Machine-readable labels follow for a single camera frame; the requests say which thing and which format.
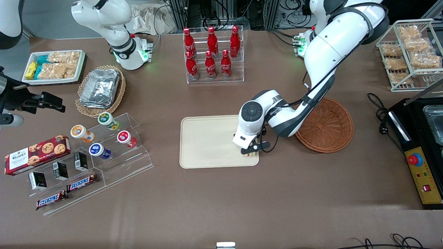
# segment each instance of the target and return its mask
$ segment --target red emergency stop button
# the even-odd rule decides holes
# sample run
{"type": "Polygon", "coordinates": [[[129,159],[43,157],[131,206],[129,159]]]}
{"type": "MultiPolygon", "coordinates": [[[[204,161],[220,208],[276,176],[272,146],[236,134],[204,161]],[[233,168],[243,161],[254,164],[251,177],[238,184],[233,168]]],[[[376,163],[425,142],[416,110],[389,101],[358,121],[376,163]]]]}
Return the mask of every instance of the red emergency stop button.
{"type": "Polygon", "coordinates": [[[423,164],[423,158],[419,154],[414,153],[414,154],[408,156],[408,162],[411,165],[414,165],[416,167],[420,167],[423,164]]]}

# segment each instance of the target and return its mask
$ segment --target walkers cookie box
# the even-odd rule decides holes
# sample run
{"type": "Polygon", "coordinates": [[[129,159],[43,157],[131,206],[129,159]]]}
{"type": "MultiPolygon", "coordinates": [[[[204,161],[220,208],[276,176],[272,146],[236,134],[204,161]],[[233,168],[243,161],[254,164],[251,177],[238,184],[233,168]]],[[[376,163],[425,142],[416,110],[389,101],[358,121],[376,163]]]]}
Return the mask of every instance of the walkers cookie box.
{"type": "Polygon", "coordinates": [[[4,173],[17,175],[71,153],[69,139],[58,135],[4,157],[4,173]]]}

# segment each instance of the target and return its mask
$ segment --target yogurt cup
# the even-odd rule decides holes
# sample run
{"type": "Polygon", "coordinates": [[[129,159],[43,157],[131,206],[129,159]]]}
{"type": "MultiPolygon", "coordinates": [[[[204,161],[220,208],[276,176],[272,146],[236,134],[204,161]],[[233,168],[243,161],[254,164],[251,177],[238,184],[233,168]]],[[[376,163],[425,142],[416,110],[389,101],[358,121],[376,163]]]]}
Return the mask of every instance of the yogurt cup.
{"type": "Polygon", "coordinates": [[[101,143],[94,143],[89,147],[89,154],[102,159],[108,159],[111,156],[111,151],[106,149],[101,143]]]}
{"type": "Polygon", "coordinates": [[[99,124],[108,127],[108,129],[110,129],[111,131],[117,130],[118,127],[120,126],[120,123],[114,119],[112,114],[108,112],[100,113],[100,115],[98,115],[97,120],[99,124]]]}
{"type": "Polygon", "coordinates": [[[128,131],[121,131],[117,135],[117,141],[121,144],[125,144],[129,148],[137,145],[137,139],[133,137],[128,131]]]}
{"type": "Polygon", "coordinates": [[[94,133],[88,131],[85,126],[78,124],[71,129],[71,136],[83,140],[85,143],[90,143],[94,140],[94,133]]]}

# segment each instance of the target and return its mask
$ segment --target brown wicker basket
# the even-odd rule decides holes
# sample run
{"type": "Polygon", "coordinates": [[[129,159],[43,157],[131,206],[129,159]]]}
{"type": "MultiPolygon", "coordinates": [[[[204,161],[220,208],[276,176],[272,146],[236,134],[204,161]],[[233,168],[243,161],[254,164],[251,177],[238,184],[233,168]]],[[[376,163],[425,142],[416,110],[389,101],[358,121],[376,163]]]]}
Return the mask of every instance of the brown wicker basket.
{"type": "MultiPolygon", "coordinates": [[[[80,99],[77,99],[77,100],[75,101],[75,105],[77,106],[77,110],[78,110],[79,112],[81,112],[81,113],[83,113],[83,114],[89,116],[89,117],[98,117],[98,115],[99,115],[100,113],[102,113],[102,112],[113,113],[113,112],[117,109],[118,105],[120,104],[121,99],[123,98],[123,95],[124,95],[124,90],[125,90],[125,88],[126,88],[126,80],[124,79],[123,73],[120,71],[120,69],[118,69],[118,68],[116,68],[116,67],[114,67],[114,66],[109,66],[109,65],[106,65],[106,66],[99,66],[99,67],[96,68],[96,69],[102,69],[102,70],[109,70],[109,69],[112,69],[112,70],[115,70],[115,71],[119,72],[119,74],[120,74],[120,80],[119,80],[119,82],[118,82],[118,89],[117,89],[117,92],[116,92],[116,94],[115,94],[115,101],[114,101],[114,104],[113,104],[111,107],[109,107],[108,109],[100,109],[100,108],[89,108],[89,107],[84,107],[84,106],[80,103],[80,99]]],[[[82,92],[83,92],[83,89],[84,89],[84,87],[85,87],[86,82],[88,81],[88,78],[89,78],[89,75],[90,75],[90,74],[91,74],[91,72],[89,72],[89,74],[83,79],[83,81],[82,81],[80,87],[78,88],[77,93],[78,93],[78,96],[79,96],[79,97],[80,97],[80,95],[81,95],[82,92]]]]}
{"type": "Polygon", "coordinates": [[[295,135],[311,150],[333,153],[349,144],[354,135],[354,123],[341,104],[324,97],[295,135]]]}

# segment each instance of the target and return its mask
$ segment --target foil container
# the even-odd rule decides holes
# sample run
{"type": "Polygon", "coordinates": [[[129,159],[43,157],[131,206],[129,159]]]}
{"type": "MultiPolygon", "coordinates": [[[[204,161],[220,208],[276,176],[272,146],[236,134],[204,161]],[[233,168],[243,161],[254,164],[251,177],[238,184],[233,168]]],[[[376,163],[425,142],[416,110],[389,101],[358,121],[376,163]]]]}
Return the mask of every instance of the foil container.
{"type": "Polygon", "coordinates": [[[95,69],[89,74],[80,103],[85,107],[107,109],[114,103],[120,75],[115,70],[95,69]]]}

